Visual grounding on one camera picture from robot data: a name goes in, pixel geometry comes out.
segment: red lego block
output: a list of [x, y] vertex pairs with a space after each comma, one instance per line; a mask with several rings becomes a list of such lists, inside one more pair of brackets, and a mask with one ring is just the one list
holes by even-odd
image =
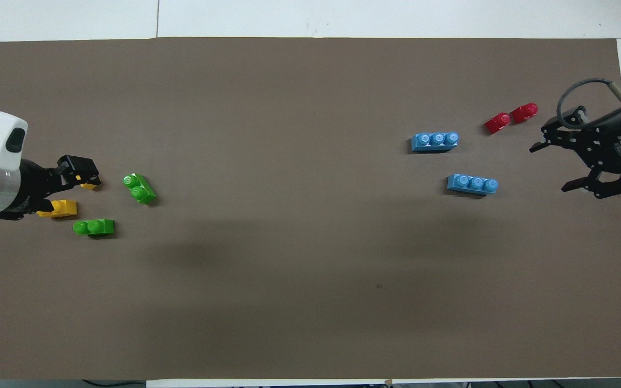
[[534, 103], [528, 103], [516, 108], [512, 111], [512, 117], [515, 123], [523, 123], [538, 113], [538, 105]]
[[498, 130], [503, 129], [510, 122], [509, 115], [505, 112], [500, 112], [497, 116], [490, 119], [490, 121], [485, 123], [486, 128], [490, 131], [490, 134], [498, 132]]

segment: brown mat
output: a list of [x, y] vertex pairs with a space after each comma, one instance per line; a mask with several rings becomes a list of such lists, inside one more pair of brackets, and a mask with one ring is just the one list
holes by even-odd
[[[621, 196], [562, 193], [576, 155], [528, 153], [586, 77], [619, 79], [614, 40], [0, 43], [24, 157], [93, 158], [101, 190], [54, 198], [116, 220], [0, 221], [0, 378], [621, 376]], [[409, 153], [427, 130], [461, 144]]]

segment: toy block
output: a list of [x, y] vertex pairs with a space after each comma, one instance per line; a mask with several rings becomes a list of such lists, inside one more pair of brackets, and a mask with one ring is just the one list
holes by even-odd
[[528, 103], [512, 111], [512, 118], [515, 123], [523, 123], [538, 114], [538, 105]]
[[130, 189], [131, 197], [140, 204], [149, 204], [157, 198], [157, 194], [150, 187], [148, 181], [140, 174], [130, 174], [123, 177], [123, 184]]
[[494, 179], [473, 177], [466, 174], [452, 174], [447, 178], [447, 189], [470, 192], [481, 196], [495, 194], [498, 186], [498, 181]]
[[73, 231], [77, 235], [111, 235], [114, 234], [114, 220], [101, 218], [78, 221], [73, 224]]
[[37, 215], [40, 217], [57, 218], [75, 216], [78, 214], [76, 201], [69, 199], [62, 199], [60, 201], [52, 201], [54, 211], [38, 211]]
[[488, 120], [488, 122], [485, 123], [485, 126], [490, 131], [490, 134], [493, 135], [493, 133], [498, 132], [498, 130], [501, 130], [507, 126], [509, 122], [509, 115], [505, 112], [500, 112], [497, 116]]
[[411, 138], [411, 150], [428, 153], [451, 150], [459, 145], [459, 134], [456, 132], [417, 133]]

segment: white table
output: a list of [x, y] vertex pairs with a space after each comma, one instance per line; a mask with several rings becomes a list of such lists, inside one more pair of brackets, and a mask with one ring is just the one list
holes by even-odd
[[[621, 68], [621, 2], [0, 0], [0, 41], [154, 37], [617, 38]], [[377, 380], [177, 379], [150, 381], [148, 386], [378, 384], [392, 377]], [[534, 376], [519, 377], [526, 380]], [[395, 379], [392, 382], [461, 380], [467, 379]]]

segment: cable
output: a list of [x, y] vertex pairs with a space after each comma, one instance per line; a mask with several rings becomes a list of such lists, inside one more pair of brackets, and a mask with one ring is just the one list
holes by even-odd
[[616, 93], [615, 91], [619, 90], [617, 89], [616, 86], [613, 85], [613, 81], [610, 81], [609, 79], [604, 79], [604, 78], [588, 78], [588, 79], [584, 79], [583, 81], [579, 81], [576, 84], [570, 86], [569, 89], [567, 89], [567, 91], [564, 92], [564, 94], [561, 96], [560, 100], [557, 101], [557, 120], [561, 123], [562, 126], [564, 126], [565, 128], [569, 128], [569, 129], [590, 128], [592, 126], [596, 126], [597, 123], [600, 123], [603, 120], [607, 120], [621, 113], [621, 107], [620, 107], [608, 113], [607, 115], [604, 115], [598, 120], [593, 120], [590, 123], [584, 123], [584, 124], [571, 124], [571, 123], [568, 123], [564, 119], [564, 117], [562, 117], [562, 104], [564, 103], [564, 99], [566, 99], [567, 96], [569, 96], [574, 91], [574, 89], [578, 88], [579, 86], [586, 85], [586, 84], [594, 84], [594, 83], [607, 85], [610, 88], [610, 90], [613, 91], [613, 93]]
[[82, 380], [85, 383], [88, 383], [90, 385], [94, 385], [94, 386], [124, 386], [124, 385], [145, 385], [145, 382], [143, 381], [122, 381], [120, 383], [113, 383], [113, 384], [99, 384], [99, 383], [93, 383], [90, 380]]

